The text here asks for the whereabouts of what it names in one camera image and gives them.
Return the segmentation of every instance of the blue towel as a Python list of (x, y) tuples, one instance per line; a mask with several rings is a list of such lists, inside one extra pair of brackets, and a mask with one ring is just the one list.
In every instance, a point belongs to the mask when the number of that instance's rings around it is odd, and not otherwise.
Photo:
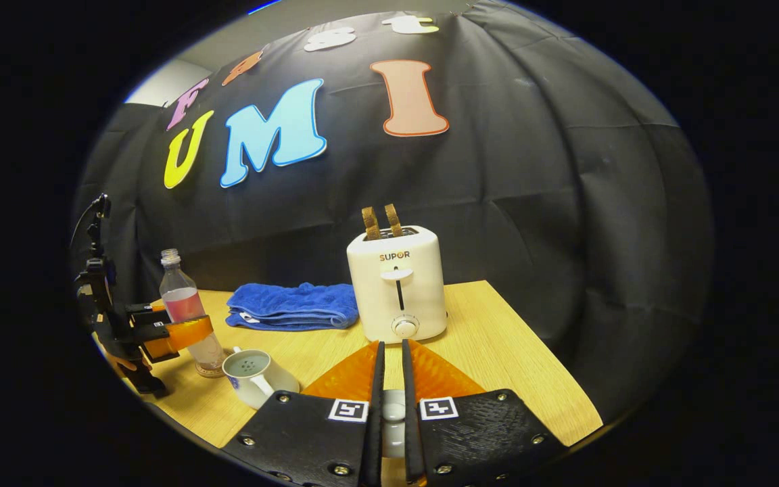
[(350, 284), (303, 283), (299, 287), (245, 284), (236, 289), (227, 304), (230, 315), (226, 323), (251, 329), (346, 329), (359, 317)]

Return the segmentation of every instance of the mug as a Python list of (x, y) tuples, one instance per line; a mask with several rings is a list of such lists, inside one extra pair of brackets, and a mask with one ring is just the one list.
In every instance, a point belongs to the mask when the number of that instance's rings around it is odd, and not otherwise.
[(238, 346), (233, 351), (234, 354), (225, 358), (222, 370), (236, 395), (248, 406), (260, 409), (275, 391), (300, 391), (300, 383), (293, 374), (281, 368), (266, 352), (242, 350)]

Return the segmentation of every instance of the pink liquid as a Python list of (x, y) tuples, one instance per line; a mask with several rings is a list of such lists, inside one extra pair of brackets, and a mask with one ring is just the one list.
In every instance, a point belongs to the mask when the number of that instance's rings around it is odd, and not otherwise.
[(161, 299), (164, 301), (167, 314), (170, 315), (170, 320), (173, 323), (206, 315), (204, 305), (200, 302), (200, 295), (194, 287), (172, 290), (164, 293)]
[[(200, 302), (200, 295), (194, 287), (174, 289), (164, 293), (161, 299), (164, 301), (167, 315), (170, 315), (170, 320), (173, 323), (206, 315), (204, 305)], [(204, 369), (219, 368), (225, 360), (225, 354), (222, 352), (222, 346), (218, 343), (215, 333), (210, 333), (200, 342), (189, 346), (188, 351)]]

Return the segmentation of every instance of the pink letter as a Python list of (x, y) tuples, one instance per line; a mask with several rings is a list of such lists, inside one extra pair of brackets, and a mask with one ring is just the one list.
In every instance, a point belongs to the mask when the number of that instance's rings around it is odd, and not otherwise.
[(176, 103), (176, 111), (173, 112), (173, 120), (168, 124), (167, 130), (173, 129), (174, 124), (179, 123), (185, 118), (185, 108), (191, 107), (191, 104), (194, 103), (194, 99), (197, 98), (197, 90), (205, 87), (206, 83), (209, 82), (210, 79), (206, 78), (179, 97), (179, 101)]
[(435, 112), (426, 71), (432, 67), (421, 61), (380, 61), (371, 65), (383, 75), (389, 97), (389, 119), (383, 130), (396, 137), (435, 135), (449, 129), (449, 121)]

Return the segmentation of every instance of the table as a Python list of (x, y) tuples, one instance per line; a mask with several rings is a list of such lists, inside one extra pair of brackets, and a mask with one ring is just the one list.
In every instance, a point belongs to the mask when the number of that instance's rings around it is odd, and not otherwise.
[[(603, 426), (594, 405), (571, 374), (487, 281), (449, 284), (444, 292), (449, 312), (446, 331), (421, 340), (421, 344), (446, 358), (486, 391), (516, 391), (565, 446)], [(200, 291), (220, 344), (268, 352), (293, 373), (301, 388), (368, 344), (360, 321), (344, 330), (302, 332), (229, 327), (225, 318), (231, 295)], [(179, 358), (152, 366), (152, 373), (164, 380), (171, 394), (158, 399), (149, 394), (140, 397), (157, 404), (185, 428), (220, 448), (251, 419), (254, 409), (236, 398), (225, 378), (198, 375), (187, 349), (180, 354)], [(385, 364), (383, 388), (403, 389), (401, 344), (386, 345)], [(130, 382), (125, 383), (134, 391)], [(381, 481), (387, 487), (405, 486), (404, 459), (383, 459)]]

